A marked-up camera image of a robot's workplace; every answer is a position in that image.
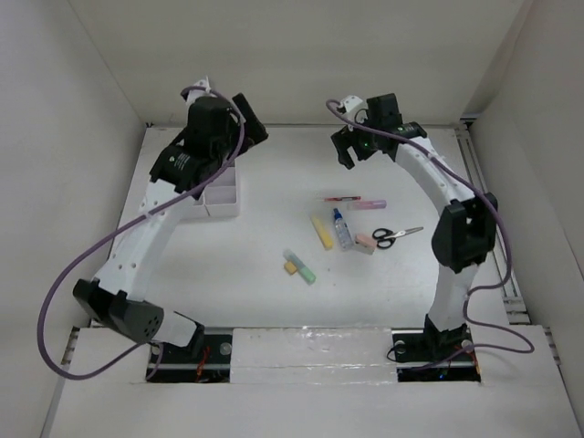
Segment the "black scissors handle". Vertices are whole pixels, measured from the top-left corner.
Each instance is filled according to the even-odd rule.
[[[377,247],[379,249],[390,249],[395,244],[395,237],[390,237],[390,235],[393,235],[392,230],[378,228],[373,232],[371,237],[377,241]]]

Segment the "green marker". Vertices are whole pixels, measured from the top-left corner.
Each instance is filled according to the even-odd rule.
[[[305,279],[307,283],[310,285],[317,281],[317,276],[307,268],[307,266],[302,263],[302,261],[289,249],[284,250],[284,258],[288,262],[292,262],[294,266],[297,268],[298,273]]]

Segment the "white container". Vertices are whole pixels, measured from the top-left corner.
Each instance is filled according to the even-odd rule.
[[[193,200],[193,208],[184,220],[235,217],[239,212],[239,173],[235,164],[232,164],[205,187],[198,201]]]

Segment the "yellow object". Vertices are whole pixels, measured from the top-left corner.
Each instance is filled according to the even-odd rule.
[[[285,262],[284,263],[284,269],[290,274],[294,274],[296,273],[296,271],[298,271],[298,269],[296,268],[296,265],[294,265],[292,262]]]
[[[318,216],[312,215],[310,216],[310,220],[312,221],[315,230],[317,230],[317,234],[318,237],[320,237],[320,242],[322,242],[322,245],[325,247],[325,249],[331,249],[333,246],[332,238],[325,228],[325,225],[322,224],[320,218]]]

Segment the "scissors blade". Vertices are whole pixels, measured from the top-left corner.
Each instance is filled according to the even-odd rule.
[[[397,233],[390,235],[390,238],[397,239],[398,237],[404,237],[405,235],[411,235],[423,230],[423,226],[416,226],[415,228],[408,228],[407,230],[401,230]]]

